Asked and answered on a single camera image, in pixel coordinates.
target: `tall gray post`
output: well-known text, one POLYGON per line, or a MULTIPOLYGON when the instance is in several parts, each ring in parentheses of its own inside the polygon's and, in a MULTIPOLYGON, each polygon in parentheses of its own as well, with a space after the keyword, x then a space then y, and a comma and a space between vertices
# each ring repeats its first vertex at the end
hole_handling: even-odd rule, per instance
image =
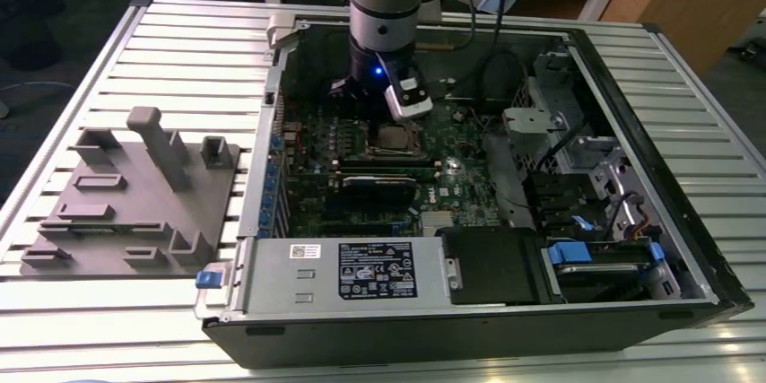
POLYGON ((166 177, 174 192, 186 190, 191 183, 183 170, 183 163, 174 151, 166 132, 159 125, 163 115, 155 107, 134 107, 129 116, 129 128, 137 132, 146 144, 153 162, 166 177))

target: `barcode sticker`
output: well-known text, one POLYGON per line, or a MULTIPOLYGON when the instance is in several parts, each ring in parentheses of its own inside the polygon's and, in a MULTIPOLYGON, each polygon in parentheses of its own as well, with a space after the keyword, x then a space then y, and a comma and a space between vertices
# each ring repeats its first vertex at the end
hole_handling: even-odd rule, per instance
POLYGON ((291 259, 319 259, 322 257, 321 244, 291 244, 290 245, 290 258, 291 259))

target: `sticker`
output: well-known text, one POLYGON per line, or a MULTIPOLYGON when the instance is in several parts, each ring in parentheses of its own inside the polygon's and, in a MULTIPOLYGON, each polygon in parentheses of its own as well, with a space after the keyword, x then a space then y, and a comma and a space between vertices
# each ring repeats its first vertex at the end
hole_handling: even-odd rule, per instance
POLYGON ((291 259, 319 259, 322 257, 321 244, 291 244, 290 245, 290 258, 291 259))
POLYGON ((411 242, 339 244, 339 295, 345 300, 417 298, 411 242))
POLYGON ((399 82, 403 90, 416 90, 418 88, 418 80, 414 78, 407 78, 399 82))

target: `motherboard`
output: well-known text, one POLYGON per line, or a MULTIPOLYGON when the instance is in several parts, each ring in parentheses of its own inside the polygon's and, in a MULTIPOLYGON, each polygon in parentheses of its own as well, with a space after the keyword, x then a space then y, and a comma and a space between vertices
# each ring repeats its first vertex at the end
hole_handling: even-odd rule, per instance
POLYGON ((501 224, 482 149, 489 118, 450 102, 405 125, 337 114, 323 105, 286 109, 293 237, 410 237, 501 224))

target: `small gray block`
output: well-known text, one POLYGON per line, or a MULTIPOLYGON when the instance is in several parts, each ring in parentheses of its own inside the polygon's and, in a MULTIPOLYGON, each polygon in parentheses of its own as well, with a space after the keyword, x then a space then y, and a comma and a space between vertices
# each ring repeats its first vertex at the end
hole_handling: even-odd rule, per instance
POLYGON ((110 204, 63 204, 57 215, 65 220, 110 220, 115 209, 110 204))
POLYGON ((122 259, 134 268, 163 266, 169 262, 157 247, 126 247, 122 259))
POLYGON ((67 261, 73 255, 58 247, 30 248, 24 252, 22 262, 30 264, 34 268, 59 268, 67 266, 67 261))
POLYGON ((201 147, 205 166, 210 170, 231 170, 234 162, 229 151, 227 139, 223 136, 206 136, 201 147))
POLYGON ((129 186, 121 174, 82 175, 75 180, 78 190, 123 190, 129 186))
POLYGON ((111 165, 107 150, 121 148, 121 142, 110 129, 86 129, 73 149, 91 166, 111 165))
POLYGON ((202 232, 197 232, 194 235, 194 242, 183 238, 179 231, 173 234, 173 239, 170 240, 170 256, 177 259, 179 265, 203 265, 210 262, 211 255, 214 254, 214 248, 210 243, 205 240, 202 232))

